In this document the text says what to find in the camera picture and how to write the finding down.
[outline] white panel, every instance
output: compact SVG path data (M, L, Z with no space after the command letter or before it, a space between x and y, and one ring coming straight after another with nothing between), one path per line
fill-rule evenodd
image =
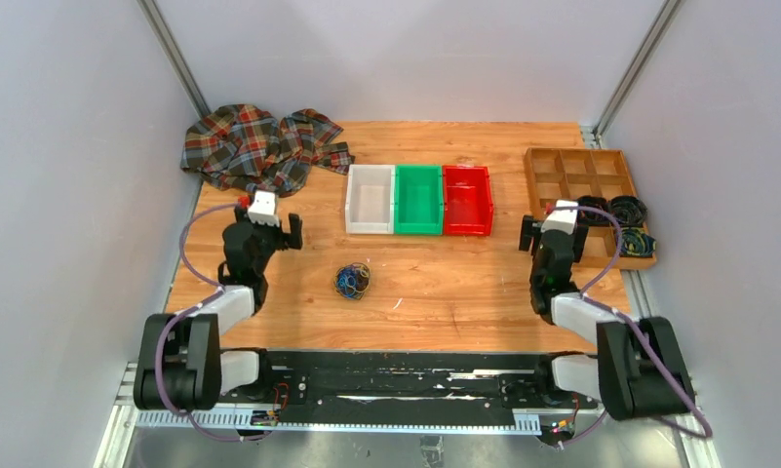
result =
M662 0L161 0L209 105L593 123Z
M781 466L781 1L684 2L607 139L723 466Z
M162 309L196 119L136 1L0 0L0 467L89 467Z

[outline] black rubber band bundle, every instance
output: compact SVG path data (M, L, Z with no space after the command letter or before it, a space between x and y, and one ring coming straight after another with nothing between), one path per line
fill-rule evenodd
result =
M582 197L579 197L576 199L576 204L580 207L591 207L591 208L598 208L600 210L603 210L604 212L609 212L610 209L608 208L608 201L605 200L603 197L592 197L591 195L584 195ZM608 226L609 222L605 218L605 216L602 216L601 214L596 214L592 212L578 212L579 218L577 219L578 222L581 222L582 224L586 226Z
M657 241L645 234L639 227L626 227L622 230L620 256L650 258L657 249Z
M648 208L637 197L622 195L609 203L608 210L623 227L643 227Z

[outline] plastic storage bin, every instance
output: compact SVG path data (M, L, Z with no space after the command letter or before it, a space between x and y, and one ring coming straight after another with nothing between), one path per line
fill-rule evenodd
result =
M445 235L489 236L493 198L488 168L442 167L445 185Z
M396 166L396 234L442 235L441 166Z
M344 225L349 234L393 234L396 166L354 164L347 177Z

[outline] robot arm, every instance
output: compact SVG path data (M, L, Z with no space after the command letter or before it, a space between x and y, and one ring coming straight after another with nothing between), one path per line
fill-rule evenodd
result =
M576 203L559 201L559 206ZM587 226L576 224L575 211L554 211L544 222L528 218L523 240L533 242L530 273L531 306L549 324L563 327L597 346L597 357L562 353L544 360L537 369L544 375L544 391L570 391L602 401L616 420L688 412L657 370L618 312L581 296L571 281L571 266L581 254ZM528 250L530 242L522 242ZM668 372L691 401L694 392L680 346L668 320L639 320L639 327Z
M274 193L258 190L253 201L242 198L235 208L236 222L223 231L226 261L218 267L222 292L187 312L163 343L163 382L176 408L210 410L220 395L239 386L245 386L248 395L266 394L272 386L265 350L221 352L219 336L260 310L267 292L263 271L272 254L302 247L300 217L290 214L291 232L285 233L276 210ZM143 328L133 392L142 410L165 407L156 382L155 353L173 316L151 315Z

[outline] colorful rubber bands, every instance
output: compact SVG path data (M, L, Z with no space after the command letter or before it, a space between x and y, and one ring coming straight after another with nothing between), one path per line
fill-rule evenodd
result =
M332 286L348 299L361 299L370 286L370 269L364 263L342 266L332 279Z

